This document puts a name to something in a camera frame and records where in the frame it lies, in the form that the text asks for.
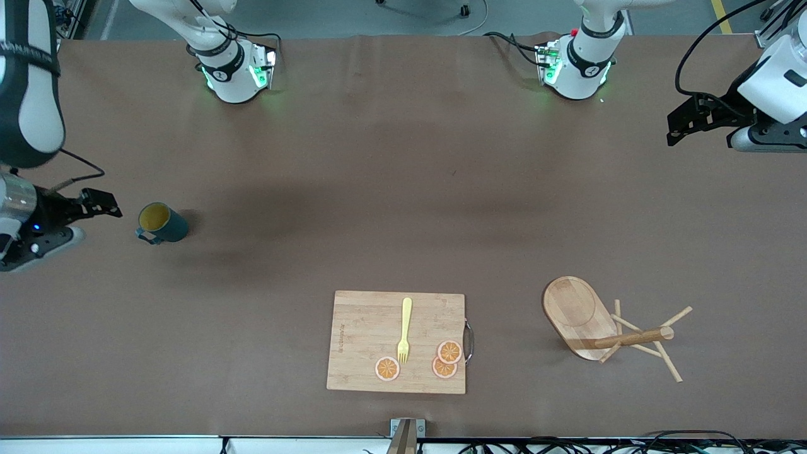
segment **fork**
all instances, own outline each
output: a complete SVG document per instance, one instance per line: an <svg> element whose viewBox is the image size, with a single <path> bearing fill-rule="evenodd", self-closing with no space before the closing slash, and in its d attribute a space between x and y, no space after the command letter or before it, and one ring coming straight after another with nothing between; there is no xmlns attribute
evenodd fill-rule
<svg viewBox="0 0 807 454"><path fill-rule="evenodd" d="M398 343L398 362L406 363L409 358L409 318L412 316L412 298L403 299L403 314L401 316L401 342Z"/></svg>

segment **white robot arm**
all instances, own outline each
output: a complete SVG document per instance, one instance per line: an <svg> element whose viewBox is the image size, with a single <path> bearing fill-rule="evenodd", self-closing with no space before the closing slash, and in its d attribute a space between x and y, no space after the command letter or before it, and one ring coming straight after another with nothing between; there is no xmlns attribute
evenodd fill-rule
<svg viewBox="0 0 807 454"><path fill-rule="evenodd" d="M49 0L0 0L0 272L20 271L79 243L69 224L109 214L115 197L84 189L76 199L34 186L18 168L50 161L65 141L56 80L56 33Z"/></svg>
<svg viewBox="0 0 807 454"><path fill-rule="evenodd" d="M538 77L569 99L591 97L611 68L613 53L627 25L622 10L653 8L675 0L575 0L583 22L575 35L565 35L537 50Z"/></svg>
<svg viewBox="0 0 807 454"><path fill-rule="evenodd" d="M807 153L807 13L731 84L725 95L687 92L667 116L667 144L720 127L737 151Z"/></svg>
<svg viewBox="0 0 807 454"><path fill-rule="evenodd" d="M130 0L173 28L202 63L207 85L225 103L243 103L271 83L274 49L238 36L220 15L237 0Z"/></svg>

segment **cutting board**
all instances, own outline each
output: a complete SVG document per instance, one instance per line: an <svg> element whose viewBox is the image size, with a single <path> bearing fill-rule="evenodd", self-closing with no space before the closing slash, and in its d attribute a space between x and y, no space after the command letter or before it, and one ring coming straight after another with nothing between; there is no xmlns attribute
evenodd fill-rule
<svg viewBox="0 0 807 454"><path fill-rule="evenodd" d="M401 337L401 305L412 298L409 359L393 381L375 375L383 356L397 358ZM381 393L464 394L465 361L451 378L432 372L437 346L446 340L462 344L465 295L446 293L338 291L333 302L328 389Z"/></svg>

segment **gray floor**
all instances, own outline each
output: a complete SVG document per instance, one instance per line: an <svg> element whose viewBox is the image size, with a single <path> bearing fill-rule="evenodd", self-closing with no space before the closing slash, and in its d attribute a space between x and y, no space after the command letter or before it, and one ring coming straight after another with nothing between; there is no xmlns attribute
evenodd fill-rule
<svg viewBox="0 0 807 454"><path fill-rule="evenodd" d="M746 0L723 0L725 9ZM572 0L488 0L487 22L474 35L497 31L519 36L578 27L581 12ZM459 17L459 0L241 0L228 22L244 32L276 32L283 38L354 35L456 35L485 16L483 0L471 0L469 18ZM731 20L734 32L759 28L760 8ZM679 0L653 10L632 10L637 35L694 35L716 18L711 0ZM135 9L128 0L98 0L86 39L177 39L166 25Z"/></svg>

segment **mug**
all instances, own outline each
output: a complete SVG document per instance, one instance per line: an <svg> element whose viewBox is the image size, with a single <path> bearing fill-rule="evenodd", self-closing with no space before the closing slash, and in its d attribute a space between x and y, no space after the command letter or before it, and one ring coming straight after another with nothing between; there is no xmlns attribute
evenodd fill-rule
<svg viewBox="0 0 807 454"><path fill-rule="evenodd" d="M146 205L138 217L140 227L135 231L137 237L148 244L162 242L178 242L188 234L188 222L162 202ZM148 232L154 235L153 239L145 237Z"/></svg>

